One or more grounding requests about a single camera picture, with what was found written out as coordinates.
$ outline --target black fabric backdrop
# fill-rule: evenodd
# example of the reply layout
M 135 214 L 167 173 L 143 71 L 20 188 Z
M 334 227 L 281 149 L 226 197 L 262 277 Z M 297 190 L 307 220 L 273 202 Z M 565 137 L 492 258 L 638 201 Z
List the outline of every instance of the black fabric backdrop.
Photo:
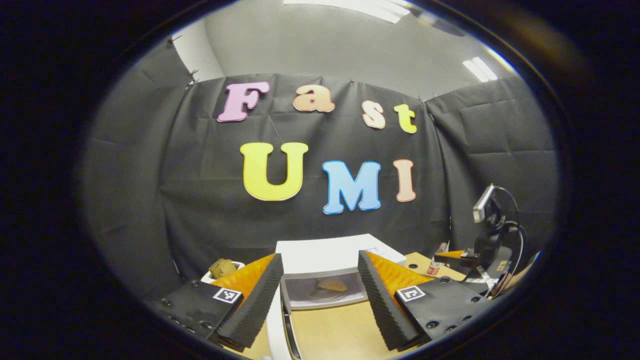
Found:
M 230 83 L 267 81 L 268 93 L 241 122 L 220 123 Z M 439 243 L 470 247 L 478 228 L 471 207 L 489 183 L 511 190 L 529 233 L 526 261 L 554 227 L 558 169 L 543 115 L 519 79 L 464 88 L 426 102 L 378 86 L 324 76 L 254 74 L 186 86 L 173 47 L 154 49 L 113 89 L 96 117 L 84 163 L 86 212 L 97 244 L 123 283 L 160 295 L 181 274 L 199 278 L 218 258 L 251 262 L 278 240 L 371 233 L 403 254 L 433 254 Z M 302 85 L 330 89 L 329 113 L 295 110 Z M 387 125 L 373 129 L 361 104 L 382 105 Z M 407 104 L 415 134 L 394 106 Z M 240 146 L 267 142 L 268 179 L 284 182 L 280 146 L 302 142 L 303 184 L 291 199 L 266 202 L 243 185 Z M 411 202 L 396 201 L 393 161 L 413 161 Z M 344 161 L 356 176 L 365 161 L 381 165 L 381 207 L 326 215 L 325 161 Z M 513 209 L 507 197 L 501 204 Z

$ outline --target wooden table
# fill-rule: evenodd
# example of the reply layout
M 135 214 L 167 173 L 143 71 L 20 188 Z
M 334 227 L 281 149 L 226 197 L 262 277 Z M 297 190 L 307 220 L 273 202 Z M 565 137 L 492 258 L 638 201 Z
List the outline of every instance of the wooden table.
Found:
M 405 267 L 426 275 L 431 260 L 417 252 L 406 256 Z M 436 277 L 449 276 L 456 281 L 465 276 L 446 266 L 439 269 Z M 303 360 L 316 359 L 389 359 L 403 352 L 389 351 L 376 325 L 369 301 L 345 306 L 291 312 L 291 323 L 296 343 Z M 249 359 L 261 360 L 270 356 L 266 327 L 263 325 L 253 346 L 244 352 L 236 352 Z

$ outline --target white box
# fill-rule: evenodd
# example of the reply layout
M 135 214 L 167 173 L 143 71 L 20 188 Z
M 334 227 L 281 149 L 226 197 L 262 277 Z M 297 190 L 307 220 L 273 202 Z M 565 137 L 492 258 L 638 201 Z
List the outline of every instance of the white box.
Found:
M 367 300 L 358 273 L 358 251 L 368 250 L 403 265 L 406 257 L 370 234 L 318 240 L 278 241 L 276 253 L 282 255 L 284 274 L 280 287 L 288 311 L 321 309 Z M 317 282 L 339 279 L 343 293 L 317 291 Z

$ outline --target blue letter m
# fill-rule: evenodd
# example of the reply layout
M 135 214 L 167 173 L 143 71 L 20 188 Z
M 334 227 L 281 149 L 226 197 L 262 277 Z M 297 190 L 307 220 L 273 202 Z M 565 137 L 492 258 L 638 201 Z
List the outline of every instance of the blue letter m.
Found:
M 342 161 L 327 161 L 322 169 L 329 176 L 329 203 L 323 208 L 325 214 L 342 213 L 344 206 L 340 203 L 340 195 L 349 210 L 356 208 L 360 194 L 362 200 L 358 204 L 360 210 L 373 210 L 380 207 L 378 200 L 378 172 L 380 164 L 366 161 L 353 180 L 347 165 Z

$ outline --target yellow letter u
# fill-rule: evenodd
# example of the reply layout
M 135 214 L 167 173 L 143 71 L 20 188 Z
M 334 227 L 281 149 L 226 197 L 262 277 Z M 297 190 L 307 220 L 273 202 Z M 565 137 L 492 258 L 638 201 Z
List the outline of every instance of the yellow letter u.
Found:
M 302 187 L 302 156 L 309 150 L 304 143 L 282 144 L 287 154 L 287 180 L 281 185 L 269 184 L 267 180 L 267 156 L 273 151 L 270 143 L 251 142 L 240 146 L 244 155 L 243 181 L 249 195 L 264 201 L 287 200 L 294 197 Z

